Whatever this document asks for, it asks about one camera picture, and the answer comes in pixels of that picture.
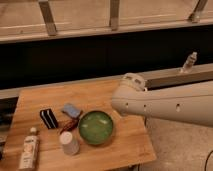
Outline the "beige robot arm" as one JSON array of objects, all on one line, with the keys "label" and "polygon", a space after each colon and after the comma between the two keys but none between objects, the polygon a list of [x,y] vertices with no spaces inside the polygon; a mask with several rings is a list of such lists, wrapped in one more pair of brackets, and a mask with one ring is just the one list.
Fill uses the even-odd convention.
[{"label": "beige robot arm", "polygon": [[148,90],[139,74],[126,73],[111,98],[124,115],[142,115],[213,127],[213,81]]}]

